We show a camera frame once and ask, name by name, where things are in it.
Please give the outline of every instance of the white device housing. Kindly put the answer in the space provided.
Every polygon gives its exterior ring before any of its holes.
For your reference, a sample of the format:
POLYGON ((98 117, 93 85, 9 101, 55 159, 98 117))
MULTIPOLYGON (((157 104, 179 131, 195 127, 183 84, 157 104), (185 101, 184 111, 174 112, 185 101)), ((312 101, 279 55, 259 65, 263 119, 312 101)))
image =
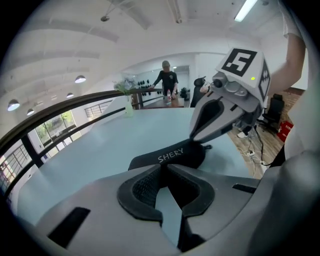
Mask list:
POLYGON ((261 104, 268 95, 271 75, 262 51, 233 47, 216 67, 229 82, 237 82, 261 104))

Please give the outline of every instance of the human arm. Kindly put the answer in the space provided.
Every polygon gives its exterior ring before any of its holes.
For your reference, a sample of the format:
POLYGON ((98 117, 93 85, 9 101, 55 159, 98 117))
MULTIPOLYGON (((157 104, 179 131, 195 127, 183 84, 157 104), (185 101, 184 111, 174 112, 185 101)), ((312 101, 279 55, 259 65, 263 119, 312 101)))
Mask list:
POLYGON ((286 59, 284 64, 271 75, 269 96, 290 88, 301 78, 306 45, 299 36, 293 33, 288 33, 287 38, 286 59))
POLYGON ((158 78, 154 81, 154 83, 150 86, 150 89, 155 88, 156 84, 160 82, 160 80, 162 79, 162 70, 160 71, 158 78))
POLYGON ((200 93, 206 94, 207 92, 209 92, 209 88, 210 88, 210 83, 206 82, 203 86, 201 86, 200 93))
POLYGON ((179 83, 176 73, 174 73, 173 79, 174 79, 174 87, 173 87, 173 91, 172 91, 171 97, 172 97, 173 99, 175 99, 175 98, 176 98, 175 93, 176 93, 176 91, 177 91, 177 89, 178 89, 178 83, 179 83))

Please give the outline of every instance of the glass vase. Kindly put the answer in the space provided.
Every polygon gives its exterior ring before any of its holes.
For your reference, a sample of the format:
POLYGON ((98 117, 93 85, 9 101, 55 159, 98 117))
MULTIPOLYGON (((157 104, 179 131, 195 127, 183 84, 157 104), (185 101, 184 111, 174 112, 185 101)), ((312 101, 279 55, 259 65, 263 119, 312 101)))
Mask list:
POLYGON ((134 109, 131 105, 131 102, 129 100, 129 96, 126 97, 126 104, 125 104, 125 115, 130 118, 134 115, 134 109))

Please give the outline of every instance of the railing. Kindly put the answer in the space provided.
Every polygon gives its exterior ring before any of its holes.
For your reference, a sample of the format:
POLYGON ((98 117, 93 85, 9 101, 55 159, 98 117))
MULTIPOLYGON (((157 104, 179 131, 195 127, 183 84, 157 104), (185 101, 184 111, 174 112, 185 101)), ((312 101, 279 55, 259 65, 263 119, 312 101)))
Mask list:
MULTIPOLYGON (((138 102, 132 104, 133 107, 138 107, 139 109, 144 107, 144 103, 153 101, 156 99, 163 98, 163 95, 155 98, 151 98, 148 100, 143 101, 142 100, 142 93, 146 92, 161 92, 162 89, 135 89, 131 90, 130 94, 135 95, 137 94, 138 102)), ((87 123, 84 123, 81 126, 78 126, 70 131, 68 131, 65 134, 60 135, 57 137, 52 144, 48 145, 43 151, 40 153, 37 153, 35 148, 33 147, 29 137, 28 133, 31 132, 33 129, 44 123, 45 121, 62 114, 68 110, 92 103, 97 102, 105 99, 110 99, 118 96, 123 96, 124 94, 111 90, 111 91, 103 91, 103 92, 96 92, 92 94, 87 94, 75 98, 71 98, 68 100, 65 100, 63 102, 57 103, 53 106, 50 106, 46 109, 41 110, 40 112, 30 116, 26 120, 19 123, 16 127, 14 127, 12 130, 10 130, 4 137, 0 139, 0 156, 3 156, 18 140, 22 141, 22 144, 25 148, 25 151, 28 153, 29 157, 31 158, 31 161, 25 164, 25 166, 19 170, 19 172, 15 175, 15 178, 10 182, 10 184, 7 186, 5 192, 4 192, 4 198, 7 199, 10 192, 14 188, 14 186, 17 184, 17 182, 23 177, 23 175, 33 166, 36 165, 38 168, 40 168, 44 162, 42 161, 41 157, 43 157, 45 154, 47 154, 51 149, 53 149, 57 144, 60 142, 63 142, 66 138, 70 137, 71 135, 81 131, 82 129, 106 118, 109 116, 112 116, 118 112, 121 112, 125 110, 125 108, 120 108, 115 111, 103 114, 87 123)))
POLYGON ((101 104, 85 108, 84 111, 86 113, 86 117, 90 119, 100 117, 102 113, 105 111, 105 109, 110 105, 110 102, 112 102, 112 100, 108 100, 101 104))

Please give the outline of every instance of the red box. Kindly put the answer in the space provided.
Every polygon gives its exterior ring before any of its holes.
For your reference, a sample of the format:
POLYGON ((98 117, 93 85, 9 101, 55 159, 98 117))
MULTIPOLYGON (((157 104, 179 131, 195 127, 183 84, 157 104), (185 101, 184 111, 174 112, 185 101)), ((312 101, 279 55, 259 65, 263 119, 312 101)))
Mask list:
POLYGON ((280 140, 285 142, 289 132, 292 129, 292 127, 294 127, 294 125, 292 123, 290 123, 288 121, 283 121, 280 124, 279 132, 276 135, 279 137, 280 140))

